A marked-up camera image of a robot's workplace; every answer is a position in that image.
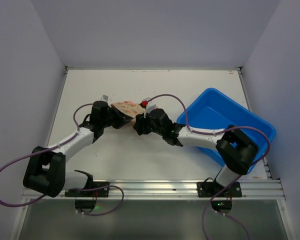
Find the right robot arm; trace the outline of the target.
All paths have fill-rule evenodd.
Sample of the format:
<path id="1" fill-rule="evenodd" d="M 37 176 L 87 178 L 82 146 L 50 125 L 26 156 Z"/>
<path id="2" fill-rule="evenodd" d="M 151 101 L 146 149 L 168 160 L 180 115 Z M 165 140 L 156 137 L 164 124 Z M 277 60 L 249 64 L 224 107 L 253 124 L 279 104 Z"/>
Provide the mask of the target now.
<path id="1" fill-rule="evenodd" d="M 247 175 L 259 147 L 242 130 L 230 125 L 226 129 L 208 130 L 200 134 L 200 128 L 189 129 L 185 124 L 172 122 L 165 111 L 156 108 L 135 117 L 133 129 L 138 135 L 155 133 L 171 146 L 194 146 L 217 151 L 224 166 L 214 179 L 217 187 L 226 187 L 239 176 Z"/>

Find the floral mesh laundry bag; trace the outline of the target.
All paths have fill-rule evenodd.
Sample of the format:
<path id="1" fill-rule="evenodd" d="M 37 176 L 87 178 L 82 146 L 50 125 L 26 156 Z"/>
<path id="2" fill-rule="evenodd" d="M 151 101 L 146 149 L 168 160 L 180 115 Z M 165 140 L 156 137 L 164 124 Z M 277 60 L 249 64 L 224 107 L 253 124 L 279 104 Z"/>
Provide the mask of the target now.
<path id="1" fill-rule="evenodd" d="M 118 109 L 121 113 L 132 118 L 131 123 L 136 122 L 136 116 L 145 113 L 145 109 L 141 107 L 139 103 L 132 101 L 113 102 L 112 107 Z"/>

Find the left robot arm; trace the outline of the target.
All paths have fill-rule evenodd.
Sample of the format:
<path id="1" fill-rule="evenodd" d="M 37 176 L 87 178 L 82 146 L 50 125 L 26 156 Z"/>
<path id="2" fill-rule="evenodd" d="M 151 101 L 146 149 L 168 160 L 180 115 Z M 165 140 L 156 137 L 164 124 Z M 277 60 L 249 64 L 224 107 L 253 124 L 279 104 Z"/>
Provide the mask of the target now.
<path id="1" fill-rule="evenodd" d="M 45 196 L 56 197 L 61 191 L 88 192 L 93 176 L 82 170 L 66 170 L 66 164 L 85 147 L 92 145 L 108 127 L 120 129 L 133 120 L 113 104 L 99 100 L 90 104 L 91 112 L 82 123 L 75 122 L 74 133 L 48 147 L 36 147 L 28 161 L 23 186 Z"/>

